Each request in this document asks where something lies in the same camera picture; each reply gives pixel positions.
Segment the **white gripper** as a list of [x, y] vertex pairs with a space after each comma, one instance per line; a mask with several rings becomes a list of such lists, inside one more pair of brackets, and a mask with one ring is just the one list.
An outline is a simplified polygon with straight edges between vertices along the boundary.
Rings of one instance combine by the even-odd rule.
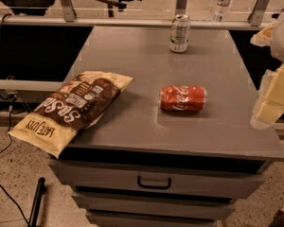
[[[256, 46], [271, 45], [271, 55], [284, 62], [284, 11], [275, 23], [270, 23], [255, 34], [250, 43]], [[284, 63], [275, 71], [267, 70], [261, 80], [250, 124], [258, 130], [273, 126], [284, 114]]]

